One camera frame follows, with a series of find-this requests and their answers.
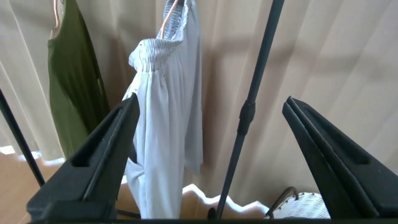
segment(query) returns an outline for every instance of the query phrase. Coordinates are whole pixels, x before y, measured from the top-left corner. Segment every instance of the black bar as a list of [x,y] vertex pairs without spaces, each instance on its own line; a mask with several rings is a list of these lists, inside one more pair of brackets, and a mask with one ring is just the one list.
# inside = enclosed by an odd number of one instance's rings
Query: black bar
[[24,135],[22,134],[21,130],[19,129],[18,123],[15,120],[14,115],[12,115],[11,109],[7,103],[6,98],[4,97],[2,91],[0,90],[0,109],[4,118],[7,121],[8,126],[10,127],[12,134],[14,135],[22,153],[25,156],[27,163],[29,164],[30,169],[32,170],[33,174],[36,177],[37,182],[40,186],[44,185],[44,178],[42,173],[40,172],[39,167],[36,164],[35,159],[30,152],[29,146],[26,143]]
[[268,16],[266,30],[262,38],[261,48],[259,51],[259,56],[257,58],[257,64],[254,69],[254,75],[250,85],[248,98],[245,101],[241,110],[241,114],[239,116],[240,121],[238,126],[238,134],[236,135],[235,144],[233,147],[231,159],[229,160],[229,165],[225,177],[223,190],[221,192],[220,201],[218,202],[217,206],[217,212],[216,212],[217,219],[220,219],[223,214],[226,197],[228,195],[229,188],[231,187],[233,175],[235,173],[236,165],[238,164],[239,155],[242,150],[244,138],[247,134],[247,130],[249,129],[250,122],[254,117],[257,93],[259,91],[262,75],[266,67],[269,52],[271,50],[272,41],[274,40],[275,31],[278,25],[280,13],[282,12],[283,4],[284,0],[273,0],[272,2],[272,6]]

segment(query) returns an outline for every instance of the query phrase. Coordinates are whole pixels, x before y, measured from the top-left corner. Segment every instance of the green tank top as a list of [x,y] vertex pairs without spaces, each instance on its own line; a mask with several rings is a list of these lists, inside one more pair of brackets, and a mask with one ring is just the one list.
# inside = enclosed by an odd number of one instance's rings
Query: green tank top
[[90,35],[75,0],[66,0],[58,35],[49,40],[50,108],[66,158],[109,113]]

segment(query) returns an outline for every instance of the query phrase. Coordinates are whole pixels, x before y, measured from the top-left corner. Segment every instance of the wooden floor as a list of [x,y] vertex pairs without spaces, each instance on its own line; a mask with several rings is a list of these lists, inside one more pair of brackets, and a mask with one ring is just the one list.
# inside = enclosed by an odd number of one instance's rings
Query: wooden floor
[[[59,168],[57,166],[46,166],[41,159],[36,160],[40,170],[48,180]],[[15,154],[0,153],[0,223],[27,223],[30,215],[26,212],[27,201],[38,191],[37,184],[26,161],[20,161]],[[205,219],[207,211],[213,205],[206,204],[204,200],[194,191],[188,191],[183,196],[182,211],[180,218],[202,218]],[[123,184],[119,191],[116,208],[139,213],[136,203],[127,187]],[[223,218],[263,218],[265,215],[259,207],[253,207],[243,212],[236,212],[228,205],[224,209]]]

